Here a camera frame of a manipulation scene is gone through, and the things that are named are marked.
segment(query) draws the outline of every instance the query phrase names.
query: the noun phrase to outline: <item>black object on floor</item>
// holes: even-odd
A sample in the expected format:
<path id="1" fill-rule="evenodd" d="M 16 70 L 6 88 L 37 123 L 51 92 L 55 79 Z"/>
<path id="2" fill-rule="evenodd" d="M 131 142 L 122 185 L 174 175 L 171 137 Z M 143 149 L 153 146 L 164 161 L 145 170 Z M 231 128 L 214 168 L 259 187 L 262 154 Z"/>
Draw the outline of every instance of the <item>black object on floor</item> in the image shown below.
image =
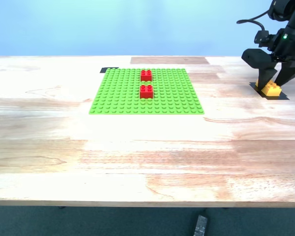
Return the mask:
<path id="1" fill-rule="evenodd" d="M 266 96 L 263 92 L 259 91 L 259 89 L 256 86 L 256 83 L 249 83 L 249 85 L 261 96 L 266 98 L 267 100 L 289 100 L 287 95 L 283 92 L 280 93 L 280 96 L 278 97 L 270 97 Z"/>
<path id="2" fill-rule="evenodd" d="M 193 234 L 193 236 L 206 236 L 207 223 L 208 223 L 208 218 L 203 215 L 199 215 L 195 233 Z"/>
<path id="3" fill-rule="evenodd" d="M 119 67 L 103 67 L 101 70 L 100 70 L 100 73 L 106 73 L 106 70 L 107 69 L 118 69 Z"/>

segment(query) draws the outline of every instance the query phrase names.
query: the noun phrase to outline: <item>cable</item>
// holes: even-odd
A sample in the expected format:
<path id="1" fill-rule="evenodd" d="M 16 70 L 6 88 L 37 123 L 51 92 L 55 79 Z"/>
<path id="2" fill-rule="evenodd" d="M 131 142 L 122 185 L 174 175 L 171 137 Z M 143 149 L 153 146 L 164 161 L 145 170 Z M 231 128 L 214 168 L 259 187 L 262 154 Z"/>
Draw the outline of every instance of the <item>cable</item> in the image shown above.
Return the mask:
<path id="1" fill-rule="evenodd" d="M 269 10 L 266 11 L 266 12 L 264 12 L 264 13 L 262 13 L 262 14 L 259 15 L 259 16 L 256 16 L 256 17 L 254 17 L 254 18 L 251 18 L 250 20 L 254 21 L 254 20 L 256 20 L 256 19 L 258 19 L 258 18 L 260 18 L 260 17 L 263 17 L 263 16 L 266 15 L 268 12 L 269 12 Z"/>
<path id="2" fill-rule="evenodd" d="M 247 22 L 249 22 L 249 23 L 254 23 L 254 24 L 260 26 L 260 27 L 261 27 L 261 30 L 265 30 L 265 27 L 263 26 L 263 24 L 261 24 L 261 23 L 258 22 L 258 21 L 255 21 L 255 20 L 258 19 L 258 18 L 260 18 L 260 17 L 263 17 L 263 16 L 266 15 L 268 12 L 269 12 L 269 10 L 266 11 L 266 12 L 264 12 L 264 13 L 262 13 L 262 14 L 259 15 L 259 16 L 256 16 L 256 17 L 254 17 L 254 18 L 251 18 L 251 19 L 249 19 L 249 20 L 239 20 L 239 21 L 237 21 L 236 23 L 237 23 L 237 24 L 243 24 L 243 23 L 247 23 Z"/>
<path id="3" fill-rule="evenodd" d="M 253 21 L 253 20 L 240 20 L 240 21 L 237 21 L 236 23 L 237 24 L 243 24 L 243 23 L 247 23 L 247 22 L 254 23 L 254 24 L 260 26 L 261 27 L 261 30 L 265 30 L 265 27 L 263 26 L 263 24 L 261 24 L 258 21 Z"/>

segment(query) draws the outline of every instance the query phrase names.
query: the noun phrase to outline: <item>lego brick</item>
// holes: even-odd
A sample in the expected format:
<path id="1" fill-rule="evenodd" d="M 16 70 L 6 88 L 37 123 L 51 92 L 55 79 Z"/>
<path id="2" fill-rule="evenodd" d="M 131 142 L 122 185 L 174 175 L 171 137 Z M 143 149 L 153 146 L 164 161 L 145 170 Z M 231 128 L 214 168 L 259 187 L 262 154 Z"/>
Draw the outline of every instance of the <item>lego brick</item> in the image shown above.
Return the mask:
<path id="1" fill-rule="evenodd" d="M 140 86 L 140 99 L 141 98 L 153 98 L 153 86 L 141 85 Z"/>
<path id="2" fill-rule="evenodd" d="M 256 83 L 250 82 L 249 85 L 260 95 L 260 97 L 265 98 L 266 100 L 289 100 L 287 95 L 284 92 L 280 93 L 280 96 L 274 97 L 274 96 L 266 96 L 263 92 L 259 91 L 258 87 L 256 86 Z"/>
<path id="3" fill-rule="evenodd" d="M 141 70 L 107 69 L 89 114 L 204 114 L 185 69 L 152 68 L 152 82 L 140 81 Z M 141 85 L 153 86 L 153 99 L 140 99 Z"/>
<path id="4" fill-rule="evenodd" d="M 152 81 L 152 71 L 142 70 L 140 78 L 141 78 L 141 81 Z"/>
<path id="5" fill-rule="evenodd" d="M 270 80 L 267 85 L 261 90 L 265 94 L 265 96 L 269 97 L 279 97 L 280 93 L 282 92 L 282 89 L 280 86 L 276 85 L 275 82 Z"/>

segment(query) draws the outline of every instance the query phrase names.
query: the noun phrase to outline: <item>dark floor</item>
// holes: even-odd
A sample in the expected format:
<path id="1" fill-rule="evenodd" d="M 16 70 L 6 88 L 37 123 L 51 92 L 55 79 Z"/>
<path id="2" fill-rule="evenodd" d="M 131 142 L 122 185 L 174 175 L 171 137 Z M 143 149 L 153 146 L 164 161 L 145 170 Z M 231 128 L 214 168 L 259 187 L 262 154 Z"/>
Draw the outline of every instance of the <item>dark floor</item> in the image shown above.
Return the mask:
<path id="1" fill-rule="evenodd" d="M 203 208 L 0 206 L 0 236 L 192 236 Z M 295 236 L 295 209 L 208 208 L 208 236 Z"/>

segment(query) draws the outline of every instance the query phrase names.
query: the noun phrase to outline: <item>wood grain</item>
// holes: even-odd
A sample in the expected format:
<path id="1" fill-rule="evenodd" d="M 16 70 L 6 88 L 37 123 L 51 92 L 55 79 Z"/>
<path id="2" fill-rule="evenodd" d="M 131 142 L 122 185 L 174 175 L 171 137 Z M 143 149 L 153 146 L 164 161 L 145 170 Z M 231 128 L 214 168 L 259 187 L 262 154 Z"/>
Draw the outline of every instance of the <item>wood grain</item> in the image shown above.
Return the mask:
<path id="1" fill-rule="evenodd" d="M 132 64 L 186 64 L 186 65 L 200 65 L 208 64 L 204 57 L 132 57 Z"/>
<path id="2" fill-rule="evenodd" d="M 151 64 L 186 68 L 205 115 L 88 115 L 101 67 Z M 0 57 L 0 205 L 295 207 L 295 79 L 273 101 L 257 76 L 237 57 Z"/>

